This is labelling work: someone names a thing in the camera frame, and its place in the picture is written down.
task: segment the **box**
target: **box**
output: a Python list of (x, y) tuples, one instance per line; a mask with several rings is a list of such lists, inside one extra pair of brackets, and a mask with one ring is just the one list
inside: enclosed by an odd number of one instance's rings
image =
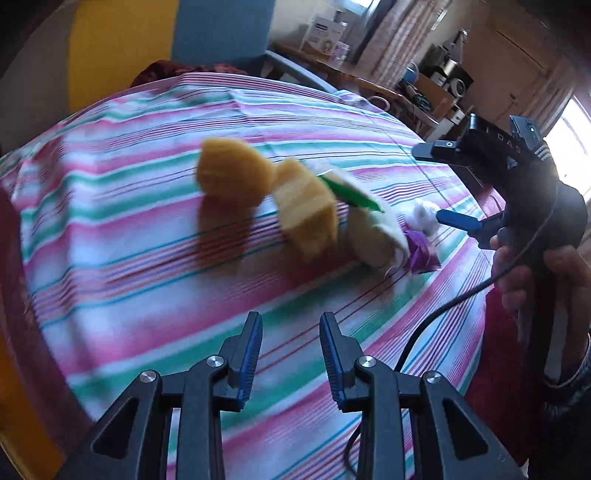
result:
[(433, 106), (431, 116), (435, 120), (441, 120), (447, 115), (454, 102), (454, 97), (451, 93), (446, 92), (422, 73), (419, 74), (414, 86), (431, 102)]
[(345, 28), (346, 23), (337, 23), (315, 15), (304, 36), (302, 50), (330, 57)]

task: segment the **finger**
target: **finger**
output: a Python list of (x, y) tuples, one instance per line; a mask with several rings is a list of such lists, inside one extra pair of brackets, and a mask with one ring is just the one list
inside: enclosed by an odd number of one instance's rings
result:
[(500, 247), (492, 257), (492, 274), (496, 275), (512, 258), (513, 252), (509, 247)]
[(526, 301), (527, 293), (525, 290), (514, 290), (503, 294), (501, 303), (508, 313), (516, 313), (524, 307)]
[(498, 250), (501, 247), (501, 242), (499, 242), (498, 235), (494, 235), (493, 237), (491, 237), (491, 241), (489, 243), (491, 244), (491, 248), (493, 250)]
[(574, 286), (591, 286), (591, 270), (572, 245), (546, 250), (544, 263), (552, 273), (565, 278)]
[(503, 293), (508, 293), (514, 290), (526, 289), (532, 282), (531, 269), (525, 265), (518, 265), (507, 275), (500, 278), (497, 285)]

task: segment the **red cloth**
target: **red cloth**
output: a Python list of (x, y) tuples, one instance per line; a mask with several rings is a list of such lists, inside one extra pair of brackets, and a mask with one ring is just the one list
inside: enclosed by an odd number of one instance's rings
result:
[(134, 79), (131, 86), (137, 87), (138, 85), (144, 85), (145, 83), (169, 79), (171, 77), (182, 75), (183, 73), (191, 72), (237, 73), (248, 75), (245, 71), (238, 70), (231, 65), (226, 65), (224, 63), (216, 63), (213, 67), (208, 67), (206, 65), (196, 65), (191, 67), (170, 60), (158, 60), (141, 71)]
[(521, 401), (522, 347), (515, 320), (502, 307), (501, 292), (486, 296), (486, 325), (480, 363), (465, 399), (519, 465), (528, 458), (528, 419), (533, 409)]

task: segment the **purple fabric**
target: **purple fabric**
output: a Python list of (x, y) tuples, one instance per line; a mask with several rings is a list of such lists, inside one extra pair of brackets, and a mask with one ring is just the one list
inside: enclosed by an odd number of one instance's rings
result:
[(441, 268), (437, 253), (423, 232), (405, 230), (404, 235), (406, 235), (410, 250), (410, 257), (405, 267), (410, 269), (413, 275), (435, 272)]

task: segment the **black cable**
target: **black cable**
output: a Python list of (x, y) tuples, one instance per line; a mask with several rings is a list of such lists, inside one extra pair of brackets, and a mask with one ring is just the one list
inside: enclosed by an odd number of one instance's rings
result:
[[(507, 275), (511, 270), (513, 270), (519, 264), (519, 262), (523, 259), (523, 257), (530, 250), (530, 248), (534, 244), (534, 242), (538, 239), (538, 237), (540, 236), (540, 233), (542, 233), (542, 230), (544, 229), (544, 227), (550, 221), (550, 218), (552, 217), (552, 215), (554, 214), (554, 210), (556, 209), (556, 204), (558, 204), (558, 182), (556, 183), (556, 193), (554, 194), (554, 202), (552, 203), (550, 213), (544, 219), (544, 221), (538, 227), (538, 229), (535, 231), (533, 236), (530, 238), (530, 241), (527, 242), (527, 244), (525, 244), (525, 247), (523, 247), (523, 249), (521, 249), (521, 251), (515, 256), (515, 258), (513, 260), (511, 260), (511, 262), (509, 262), (507, 264), (507, 266), (505, 268), (503, 268), (503, 270), (501, 270), (499, 273), (491, 276), (490, 278), (488, 278), (487, 280), (485, 280), (483, 282), (480, 282), (476, 287), (473, 287), (470, 290), (466, 290), (464, 293), (458, 295), (457, 297), (451, 299), (447, 303), (441, 305), (438, 309), (436, 309), (429, 316), (427, 316), (427, 318), (425, 318), (419, 324), (419, 326), (416, 328), (416, 330), (413, 331), (413, 333), (411, 334), (410, 338), (408, 339), (406, 345), (404, 345), (404, 349), (402, 350), (402, 353), (400, 354), (400, 357), (398, 358), (398, 362), (396, 363), (396, 366), (393, 369), (395, 372), (402, 371), (404, 363), (408, 359), (408, 356), (410, 355), (410, 352), (412, 351), (414, 344), (417, 343), (417, 340), (419, 339), (421, 334), (427, 329), (427, 327), (429, 327), (429, 325), (431, 325), (441, 314), (447, 312), (448, 310), (454, 308), (456, 305), (462, 303), (463, 301), (466, 301), (470, 297), (476, 295), (477, 293), (480, 293), (485, 288), (491, 286), (493, 283), (499, 281), (502, 277)], [(349, 440), (347, 441), (347, 445), (345, 446), (345, 449), (343, 451), (343, 462), (345, 463), (345, 468), (349, 472), (351, 472), (355, 478), (357, 478), (357, 472), (355, 471), (355, 469), (351, 465), (351, 461), (349, 459), (349, 456), (351, 453), (351, 448), (353, 448), (353, 444), (355, 443), (355, 440), (357, 440), (357, 437), (359, 437), (360, 433), (361, 433), (361, 424), (357, 425), (357, 428), (351, 434), (351, 437), (349, 437)]]
[(345, 449), (343, 450), (343, 462), (345, 463), (345, 468), (351, 472), (355, 478), (357, 478), (357, 472), (353, 468), (353, 465), (351, 465), (351, 458), (349, 457), (351, 454), (351, 448), (353, 448), (353, 444), (355, 443), (355, 440), (357, 440), (357, 437), (359, 437), (359, 434), (361, 434), (360, 423), (349, 437), (349, 440), (347, 440), (347, 445), (345, 445)]

